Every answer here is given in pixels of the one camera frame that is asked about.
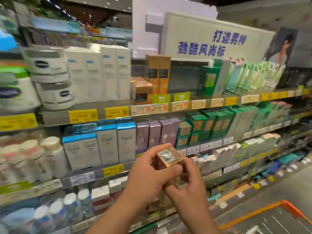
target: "shopping cart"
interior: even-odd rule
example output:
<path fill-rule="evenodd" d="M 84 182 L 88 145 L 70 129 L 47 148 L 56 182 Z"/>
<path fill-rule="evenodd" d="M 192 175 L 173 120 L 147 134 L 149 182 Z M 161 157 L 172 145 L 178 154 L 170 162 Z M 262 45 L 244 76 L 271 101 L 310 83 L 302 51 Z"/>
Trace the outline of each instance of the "shopping cart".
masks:
<path fill-rule="evenodd" d="M 312 234 L 312 222 L 286 200 L 220 226 L 223 233 Z"/>

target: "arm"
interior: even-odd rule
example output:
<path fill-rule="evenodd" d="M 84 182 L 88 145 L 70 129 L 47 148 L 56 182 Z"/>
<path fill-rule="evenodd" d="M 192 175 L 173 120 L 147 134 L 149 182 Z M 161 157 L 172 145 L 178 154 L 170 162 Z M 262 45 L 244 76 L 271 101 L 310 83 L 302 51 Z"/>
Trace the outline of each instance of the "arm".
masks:
<path fill-rule="evenodd" d="M 188 185 L 178 190 L 170 182 L 163 189 L 170 198 L 183 223 L 192 234 L 221 234 L 209 213 L 205 183 L 196 164 L 184 158 Z"/>
<path fill-rule="evenodd" d="M 156 152 L 169 146 L 155 146 L 134 162 L 123 193 L 86 234 L 128 233 L 136 216 L 155 200 L 162 186 L 182 172 L 181 165 L 159 171 L 153 168 Z"/>

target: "orange box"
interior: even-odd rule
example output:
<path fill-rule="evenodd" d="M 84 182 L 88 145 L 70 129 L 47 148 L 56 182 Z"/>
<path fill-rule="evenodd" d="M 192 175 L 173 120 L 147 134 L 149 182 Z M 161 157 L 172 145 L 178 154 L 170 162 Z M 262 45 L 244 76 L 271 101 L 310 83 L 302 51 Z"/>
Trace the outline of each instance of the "orange box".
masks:
<path fill-rule="evenodd" d="M 169 75 L 171 68 L 171 57 L 159 56 L 160 57 L 160 68 L 159 68 L 159 94 L 167 94 Z"/>
<path fill-rule="evenodd" d="M 146 55 L 145 64 L 148 67 L 148 75 L 146 80 L 153 85 L 153 94 L 159 94 L 158 83 L 159 83 L 159 68 L 160 68 L 160 57 L 157 55 Z M 149 104 L 153 101 L 152 94 L 147 97 Z"/>

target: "poster of person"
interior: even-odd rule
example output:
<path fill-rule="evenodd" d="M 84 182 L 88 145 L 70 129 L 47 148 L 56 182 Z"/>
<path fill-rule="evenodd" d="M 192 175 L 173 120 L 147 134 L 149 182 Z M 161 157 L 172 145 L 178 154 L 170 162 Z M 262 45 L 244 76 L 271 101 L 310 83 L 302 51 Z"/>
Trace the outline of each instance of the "poster of person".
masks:
<path fill-rule="evenodd" d="M 287 65 L 297 35 L 298 30 L 281 27 L 268 47 L 264 60 Z"/>

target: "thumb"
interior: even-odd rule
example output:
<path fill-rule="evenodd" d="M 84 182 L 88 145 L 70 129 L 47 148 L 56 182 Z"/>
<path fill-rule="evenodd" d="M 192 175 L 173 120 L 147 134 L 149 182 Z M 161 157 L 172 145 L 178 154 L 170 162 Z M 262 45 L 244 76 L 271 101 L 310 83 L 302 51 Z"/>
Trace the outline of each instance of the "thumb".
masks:
<path fill-rule="evenodd" d="M 182 173 L 182 166 L 179 164 L 173 165 L 171 167 L 162 169 L 162 170 L 158 170 L 158 181 L 160 183 L 160 185 L 165 184 L 167 181 L 170 181 L 171 179 L 173 179 L 174 177 L 180 175 Z"/>

